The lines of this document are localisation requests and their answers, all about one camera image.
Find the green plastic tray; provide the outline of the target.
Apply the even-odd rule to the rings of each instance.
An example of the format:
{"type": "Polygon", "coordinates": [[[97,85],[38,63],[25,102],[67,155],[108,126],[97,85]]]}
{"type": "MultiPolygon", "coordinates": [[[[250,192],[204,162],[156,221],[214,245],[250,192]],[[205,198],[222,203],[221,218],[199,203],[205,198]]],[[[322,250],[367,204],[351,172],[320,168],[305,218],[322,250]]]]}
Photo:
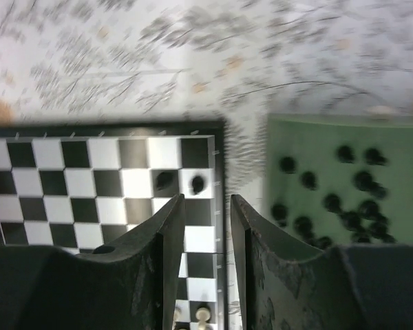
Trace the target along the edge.
{"type": "Polygon", "coordinates": [[[324,243],[413,243],[413,119],[270,115],[262,213],[324,243]]]}

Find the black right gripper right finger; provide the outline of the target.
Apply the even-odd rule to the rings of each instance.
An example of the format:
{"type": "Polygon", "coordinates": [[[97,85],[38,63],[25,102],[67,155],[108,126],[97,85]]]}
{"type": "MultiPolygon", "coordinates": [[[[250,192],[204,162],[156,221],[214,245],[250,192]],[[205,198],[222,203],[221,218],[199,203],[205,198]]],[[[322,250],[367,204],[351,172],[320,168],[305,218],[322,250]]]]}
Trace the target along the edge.
{"type": "Polygon", "coordinates": [[[245,329],[413,329],[413,245],[319,250],[232,195],[245,329]]]}

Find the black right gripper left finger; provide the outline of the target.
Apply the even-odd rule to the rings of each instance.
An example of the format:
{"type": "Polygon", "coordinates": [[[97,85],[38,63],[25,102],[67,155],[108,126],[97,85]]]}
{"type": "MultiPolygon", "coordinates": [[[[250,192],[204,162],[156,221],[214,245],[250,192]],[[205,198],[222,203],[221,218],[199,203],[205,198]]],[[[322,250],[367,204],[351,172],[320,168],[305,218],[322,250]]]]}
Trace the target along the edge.
{"type": "Polygon", "coordinates": [[[184,196],[90,253],[0,246],[0,329],[170,329],[184,196]]]}

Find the black pawn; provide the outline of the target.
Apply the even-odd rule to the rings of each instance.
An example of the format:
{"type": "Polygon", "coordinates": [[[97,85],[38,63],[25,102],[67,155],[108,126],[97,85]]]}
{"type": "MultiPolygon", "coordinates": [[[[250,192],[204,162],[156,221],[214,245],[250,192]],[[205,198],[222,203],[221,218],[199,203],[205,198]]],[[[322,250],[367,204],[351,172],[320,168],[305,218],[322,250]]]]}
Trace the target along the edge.
{"type": "Polygon", "coordinates": [[[201,174],[195,174],[190,181],[190,189],[192,195],[199,195],[207,187],[206,177],[201,174]]]}
{"type": "Polygon", "coordinates": [[[156,177],[156,190],[161,191],[167,189],[172,185],[173,173],[169,171],[162,171],[156,177]]]}

